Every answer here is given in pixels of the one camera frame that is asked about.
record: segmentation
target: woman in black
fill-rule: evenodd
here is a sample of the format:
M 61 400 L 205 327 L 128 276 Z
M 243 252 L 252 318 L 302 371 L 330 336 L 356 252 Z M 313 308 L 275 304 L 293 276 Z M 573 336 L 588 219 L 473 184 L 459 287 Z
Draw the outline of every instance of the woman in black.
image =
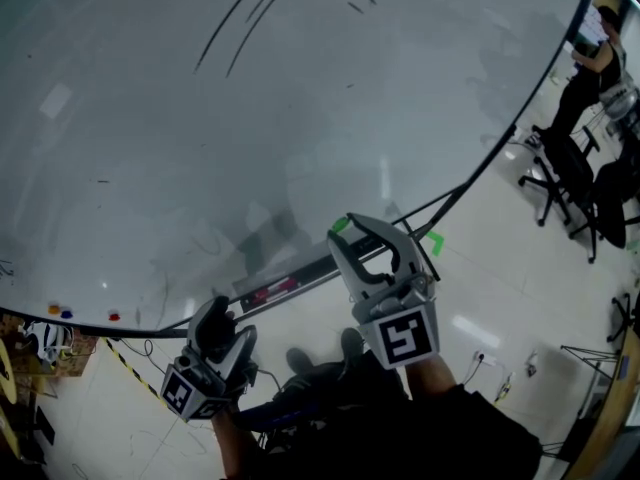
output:
M 620 80 L 620 66 L 625 57 L 620 42 L 620 17 L 607 6 L 598 7 L 598 12 L 608 40 L 600 45 L 595 57 L 586 57 L 575 50 L 571 54 L 582 66 L 562 93 L 560 108 L 548 129 L 554 136 L 569 135 L 587 107 L 598 103 L 599 93 Z M 537 126 L 533 127 L 533 131 L 539 134 L 545 132 Z

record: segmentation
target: yellow and black striped tape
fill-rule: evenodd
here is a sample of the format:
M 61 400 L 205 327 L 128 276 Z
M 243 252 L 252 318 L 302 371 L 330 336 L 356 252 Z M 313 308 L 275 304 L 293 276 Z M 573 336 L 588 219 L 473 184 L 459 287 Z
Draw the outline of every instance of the yellow and black striped tape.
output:
M 121 362 L 123 365 L 125 365 L 125 367 L 127 368 L 127 370 L 129 370 L 129 371 L 133 374 L 133 376 L 134 376 L 136 379 L 138 379 L 138 382 L 140 382 L 140 384 L 142 384 L 145 388 L 147 388 L 147 390 L 149 390 L 149 392 L 150 392 L 153 396 L 155 396 L 155 397 L 160 401 L 160 403 L 161 403 L 164 407 L 167 407 L 166 402 L 165 402 L 165 401 L 160 397 L 160 395 L 158 395 L 158 392 L 157 392 L 153 387 L 151 387 L 151 386 L 149 385 L 149 383 L 148 383 L 147 381 L 145 381 L 145 380 L 140 376 L 140 374 L 139 374 L 137 371 L 135 371 L 135 369 L 134 369 L 134 368 L 133 368 L 129 363 L 127 363 L 127 360 L 126 360 L 124 357 L 122 357 L 122 355 L 120 354 L 120 352 L 118 352 L 118 351 L 115 349 L 115 347 L 113 346 L 113 344 L 112 344 L 112 343 L 111 343 L 107 338 L 102 338 L 102 339 L 105 341 L 105 343 L 107 344 L 107 346 L 111 349 L 111 352 L 113 352 L 113 355 L 114 355 L 114 356 L 116 356 L 116 357 L 120 360 L 120 362 Z

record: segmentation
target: office chair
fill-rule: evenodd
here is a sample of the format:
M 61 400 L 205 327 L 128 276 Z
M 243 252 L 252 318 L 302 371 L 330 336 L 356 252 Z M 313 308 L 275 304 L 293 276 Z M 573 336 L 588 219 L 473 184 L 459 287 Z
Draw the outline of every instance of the office chair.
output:
M 587 218 L 587 223 L 569 233 L 569 239 L 586 228 L 591 230 L 591 247 L 593 256 L 589 263 L 596 259 L 596 234 L 600 233 L 611 245 L 623 249 L 626 241 L 626 227 L 622 197 L 620 195 L 620 180 L 628 179 L 628 172 L 619 161 L 602 166 L 596 181 L 590 187 L 585 197 L 578 203 L 578 207 Z
M 633 310 L 631 309 L 631 297 L 629 296 L 628 293 L 625 293 L 624 296 L 627 299 L 626 310 L 622 308 L 622 304 L 620 304 L 620 301 L 618 299 L 616 299 L 615 297 L 611 299 L 612 304 L 615 304 L 616 308 L 618 308 L 618 311 L 622 315 L 622 323 L 620 324 L 620 328 L 616 331 L 615 334 L 612 334 L 612 335 L 610 334 L 609 336 L 607 336 L 607 343 L 616 341 L 616 339 L 618 339 L 618 336 L 620 336 L 622 331 L 624 331 L 627 327 L 633 327 L 634 330 L 636 330 L 636 327 L 637 327 L 636 323 L 640 322 L 640 320 L 638 320 L 636 316 L 636 313 L 638 311 L 638 305 L 640 304 L 640 292 L 636 297 L 636 303 L 633 307 Z
M 547 190 L 548 196 L 544 213 L 542 218 L 537 221 L 541 227 L 544 226 L 554 201 L 558 203 L 564 213 L 564 225 L 568 226 L 571 223 L 571 216 L 563 199 L 564 194 L 569 195 L 569 202 L 580 202 L 586 197 L 593 184 L 593 170 L 587 162 L 587 156 L 593 149 L 600 151 L 600 145 L 586 126 L 583 131 L 588 139 L 583 151 L 580 151 L 571 137 L 558 137 L 553 134 L 552 130 L 544 131 L 540 135 L 540 140 L 544 146 L 547 160 L 558 179 L 554 179 L 542 159 L 536 156 L 533 161 L 542 169 L 545 180 L 538 180 L 531 176 L 522 176 L 518 180 L 518 185 L 521 187 L 525 182 L 529 182 Z

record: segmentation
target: wooden desk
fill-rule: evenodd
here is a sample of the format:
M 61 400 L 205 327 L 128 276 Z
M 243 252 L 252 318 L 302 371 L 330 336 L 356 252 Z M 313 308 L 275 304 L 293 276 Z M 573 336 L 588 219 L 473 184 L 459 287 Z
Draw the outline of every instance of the wooden desk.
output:
M 627 374 L 623 379 L 618 379 L 620 370 L 626 361 L 628 361 L 626 364 Z M 613 381 L 604 400 L 600 416 L 587 444 L 564 474 L 565 480 L 588 478 L 606 458 L 634 403 L 634 391 L 639 375 L 640 339 L 629 328 L 625 331 L 620 358 L 616 363 Z

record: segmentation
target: person's arm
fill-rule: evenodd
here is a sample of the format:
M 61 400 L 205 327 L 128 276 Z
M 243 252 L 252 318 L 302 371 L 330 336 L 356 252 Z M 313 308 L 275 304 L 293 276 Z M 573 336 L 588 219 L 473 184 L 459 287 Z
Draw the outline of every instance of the person's arm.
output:
M 456 387 L 456 380 L 442 357 L 435 356 L 405 368 L 414 400 L 443 395 Z
M 249 465 L 260 451 L 253 434 L 239 429 L 233 423 L 231 416 L 237 411 L 237 404 L 230 405 L 211 419 L 222 453 L 224 474 L 229 480 L 248 477 Z
M 602 43 L 595 58 L 585 57 L 581 53 L 574 50 L 571 53 L 571 58 L 580 64 L 582 64 L 589 71 L 594 73 L 602 73 L 602 70 L 606 68 L 613 60 L 613 50 L 611 45 L 607 42 Z

